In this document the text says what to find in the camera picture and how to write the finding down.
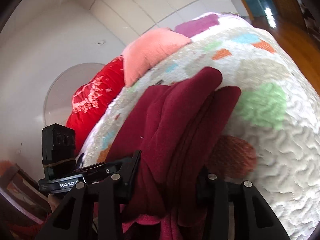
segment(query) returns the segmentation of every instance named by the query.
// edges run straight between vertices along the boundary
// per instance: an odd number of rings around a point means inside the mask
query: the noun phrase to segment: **brown fabric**
[[[302,11],[297,0],[272,0],[278,14],[285,20],[307,30]]]
[[[245,140],[230,135],[219,138],[206,162],[218,177],[241,179],[257,164],[255,149]]]

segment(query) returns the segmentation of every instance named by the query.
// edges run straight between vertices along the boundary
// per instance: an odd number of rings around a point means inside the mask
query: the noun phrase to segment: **maroon fabric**
[[[219,25],[219,16],[216,14],[209,14],[197,20],[188,21],[175,27],[174,31],[191,38],[210,27]]]
[[[221,73],[205,67],[191,79],[151,86],[129,114],[106,162],[142,150],[123,228],[160,223],[161,240],[201,238],[205,210],[196,206],[196,177],[238,101],[238,87],[216,88]]]
[[[18,226],[10,223],[6,223],[9,230],[14,232],[18,237],[23,240],[34,240],[36,235],[39,233],[42,226],[48,221],[50,214],[42,224],[35,224],[29,227]]]

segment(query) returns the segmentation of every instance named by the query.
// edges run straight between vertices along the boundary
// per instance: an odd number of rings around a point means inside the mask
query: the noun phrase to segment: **red cushion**
[[[119,56],[105,65],[88,84],[74,93],[72,113],[66,126],[76,132],[76,155],[80,152],[92,128],[123,87],[123,57]]]

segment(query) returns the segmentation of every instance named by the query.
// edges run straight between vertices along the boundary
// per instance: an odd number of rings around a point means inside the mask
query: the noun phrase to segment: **patterned blanket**
[[[264,30],[243,22],[220,24],[193,41],[121,91],[82,148],[84,166],[108,151],[147,87],[170,85],[211,66],[222,72],[221,86],[242,90],[224,133],[256,149],[258,166],[246,179],[262,193],[291,239],[307,239],[320,220],[319,96]]]

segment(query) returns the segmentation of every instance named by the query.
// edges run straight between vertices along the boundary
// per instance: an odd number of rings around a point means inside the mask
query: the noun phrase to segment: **white wall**
[[[59,7],[69,0],[22,0],[0,33],[0,46],[45,10]]]
[[[102,46],[97,42],[105,40]],[[46,11],[0,48],[0,158],[43,177],[41,132],[46,94],[66,69],[106,64],[124,44],[74,2]]]
[[[238,13],[241,15],[241,16],[246,16],[248,17],[249,14],[247,12],[247,9],[244,7],[243,3],[241,0],[231,0],[232,3],[234,4],[236,10],[238,11]]]
[[[233,12],[231,0],[76,0],[125,44],[149,29],[175,28],[205,12]]]

